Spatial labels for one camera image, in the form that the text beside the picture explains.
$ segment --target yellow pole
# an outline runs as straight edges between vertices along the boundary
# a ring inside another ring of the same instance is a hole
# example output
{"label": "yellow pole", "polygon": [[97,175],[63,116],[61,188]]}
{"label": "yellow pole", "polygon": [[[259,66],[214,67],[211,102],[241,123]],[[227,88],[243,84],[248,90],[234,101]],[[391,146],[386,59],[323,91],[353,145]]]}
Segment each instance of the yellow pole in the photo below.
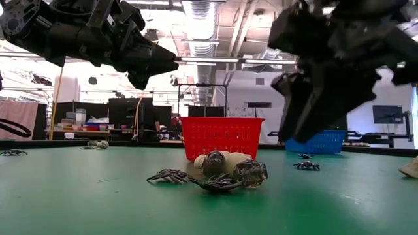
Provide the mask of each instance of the yellow pole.
{"label": "yellow pole", "polygon": [[61,79],[63,77],[63,70],[64,70],[64,67],[61,68],[61,74],[59,75],[57,95],[55,96],[55,102],[54,102],[54,96],[52,96],[52,117],[51,117],[51,128],[50,128],[50,140],[53,140],[54,138],[55,113],[57,110],[57,101],[58,101],[59,89],[61,88]]}

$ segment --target white wall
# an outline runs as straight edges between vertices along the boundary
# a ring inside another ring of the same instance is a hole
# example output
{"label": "white wall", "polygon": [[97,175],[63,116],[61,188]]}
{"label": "white wall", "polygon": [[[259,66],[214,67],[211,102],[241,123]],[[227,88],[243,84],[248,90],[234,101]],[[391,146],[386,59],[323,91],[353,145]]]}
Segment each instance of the white wall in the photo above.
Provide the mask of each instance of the white wall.
{"label": "white wall", "polygon": [[[403,111],[412,111],[413,88],[410,85],[395,87],[391,83],[392,73],[389,70],[379,70],[382,79],[377,82],[373,92],[377,98],[356,108],[347,115],[348,128],[360,133],[387,132],[387,125],[373,123],[373,105],[402,105]],[[271,102],[273,108],[282,108],[284,98],[270,87],[271,80],[278,74],[273,72],[236,71],[228,87],[228,106],[244,107],[245,102]],[[217,71],[217,84],[221,84],[225,77],[224,71]],[[264,86],[256,86],[255,78],[264,78]],[[224,106],[225,97],[219,91],[214,93],[214,105]],[[410,118],[411,132],[413,132],[412,118]],[[389,125],[390,132],[406,134],[404,124]],[[396,148],[414,148],[413,142],[395,140]]]}

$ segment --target blue basket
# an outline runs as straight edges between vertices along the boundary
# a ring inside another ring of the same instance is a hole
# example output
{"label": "blue basket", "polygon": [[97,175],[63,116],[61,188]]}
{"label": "blue basket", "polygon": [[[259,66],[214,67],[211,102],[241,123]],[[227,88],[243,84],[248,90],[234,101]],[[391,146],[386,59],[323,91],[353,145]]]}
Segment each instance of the blue basket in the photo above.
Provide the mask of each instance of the blue basket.
{"label": "blue basket", "polygon": [[316,134],[307,143],[301,144],[293,139],[285,141],[287,151],[309,154],[340,153],[346,131],[325,130]]}

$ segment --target air duct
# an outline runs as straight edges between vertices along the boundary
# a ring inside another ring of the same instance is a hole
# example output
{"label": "air duct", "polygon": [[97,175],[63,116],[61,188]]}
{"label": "air duct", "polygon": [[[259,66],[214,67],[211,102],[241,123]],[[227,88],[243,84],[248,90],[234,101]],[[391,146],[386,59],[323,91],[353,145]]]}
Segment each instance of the air duct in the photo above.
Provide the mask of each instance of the air duct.
{"label": "air duct", "polygon": [[[182,1],[187,17],[187,35],[193,40],[214,40],[216,26],[217,3],[209,1]],[[215,44],[205,42],[189,43],[190,53],[193,57],[214,57]],[[211,77],[212,67],[197,65],[196,83],[211,83],[215,81]],[[208,93],[212,89],[199,89],[198,98],[200,104],[206,104]]]}

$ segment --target green table surface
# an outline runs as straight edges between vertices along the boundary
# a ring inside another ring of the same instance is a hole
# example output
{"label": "green table surface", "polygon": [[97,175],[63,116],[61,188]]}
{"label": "green table surface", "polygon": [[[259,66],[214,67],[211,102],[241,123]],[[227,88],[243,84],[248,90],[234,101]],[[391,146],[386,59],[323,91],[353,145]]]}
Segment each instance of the green table surface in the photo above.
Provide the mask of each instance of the green table surface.
{"label": "green table surface", "polygon": [[148,183],[163,168],[199,174],[184,149],[29,149],[0,157],[0,234],[417,234],[418,180],[404,157],[259,151],[268,180],[213,195]]}

